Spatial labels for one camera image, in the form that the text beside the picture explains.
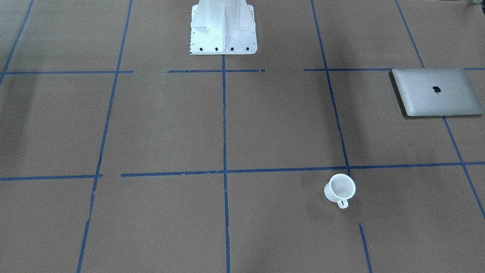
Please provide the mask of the white cup with handle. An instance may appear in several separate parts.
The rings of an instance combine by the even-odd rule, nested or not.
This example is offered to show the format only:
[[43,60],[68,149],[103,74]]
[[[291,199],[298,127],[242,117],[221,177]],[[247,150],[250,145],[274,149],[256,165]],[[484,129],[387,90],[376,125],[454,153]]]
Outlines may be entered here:
[[333,175],[324,187],[327,200],[334,202],[340,209],[349,207],[349,200],[354,197],[357,187],[354,180],[346,174]]

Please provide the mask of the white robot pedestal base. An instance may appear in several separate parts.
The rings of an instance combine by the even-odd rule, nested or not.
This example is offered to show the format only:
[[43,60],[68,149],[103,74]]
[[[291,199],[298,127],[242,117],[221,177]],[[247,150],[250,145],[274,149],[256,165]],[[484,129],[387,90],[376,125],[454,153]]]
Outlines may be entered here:
[[258,51],[255,11],[245,0],[200,0],[192,6],[190,26],[190,54]]

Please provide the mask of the silver closed laptop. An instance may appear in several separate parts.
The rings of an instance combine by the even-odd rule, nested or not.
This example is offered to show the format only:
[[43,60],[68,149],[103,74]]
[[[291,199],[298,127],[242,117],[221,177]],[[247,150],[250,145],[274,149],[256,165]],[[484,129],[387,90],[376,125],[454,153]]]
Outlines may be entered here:
[[395,68],[391,73],[407,116],[484,114],[462,68]]

